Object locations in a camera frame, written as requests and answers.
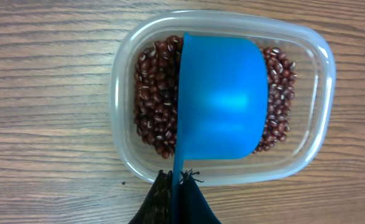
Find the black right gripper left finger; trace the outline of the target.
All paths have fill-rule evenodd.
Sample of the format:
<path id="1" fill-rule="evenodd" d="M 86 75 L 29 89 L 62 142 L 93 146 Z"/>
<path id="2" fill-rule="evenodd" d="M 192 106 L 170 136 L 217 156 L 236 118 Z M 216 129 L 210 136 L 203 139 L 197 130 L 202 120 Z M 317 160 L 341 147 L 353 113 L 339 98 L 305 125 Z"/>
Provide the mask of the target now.
<path id="1" fill-rule="evenodd" d="M 160 170 L 129 224 L 170 224 L 173 172 Z"/>

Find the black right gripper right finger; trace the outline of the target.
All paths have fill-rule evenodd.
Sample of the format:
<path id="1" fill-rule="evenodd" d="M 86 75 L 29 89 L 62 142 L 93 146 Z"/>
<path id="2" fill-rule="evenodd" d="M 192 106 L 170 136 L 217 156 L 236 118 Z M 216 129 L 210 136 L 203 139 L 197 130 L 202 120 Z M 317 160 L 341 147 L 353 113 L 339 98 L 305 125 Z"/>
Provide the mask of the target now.
<path id="1" fill-rule="evenodd" d="M 221 224 L 196 184 L 201 180 L 197 180 L 194 175 L 200 173 L 189 170 L 181 174 L 182 181 L 178 195 L 180 223 Z"/>

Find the blue plastic measuring scoop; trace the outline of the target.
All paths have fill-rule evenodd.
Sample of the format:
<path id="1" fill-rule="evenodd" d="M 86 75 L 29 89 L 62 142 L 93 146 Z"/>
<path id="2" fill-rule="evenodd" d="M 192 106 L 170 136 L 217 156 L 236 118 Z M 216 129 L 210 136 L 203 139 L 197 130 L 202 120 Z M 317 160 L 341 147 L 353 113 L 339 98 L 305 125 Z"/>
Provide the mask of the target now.
<path id="1" fill-rule="evenodd" d="M 266 123 L 267 69 L 258 46 L 238 37 L 183 36 L 171 222 L 185 160 L 248 156 Z"/>

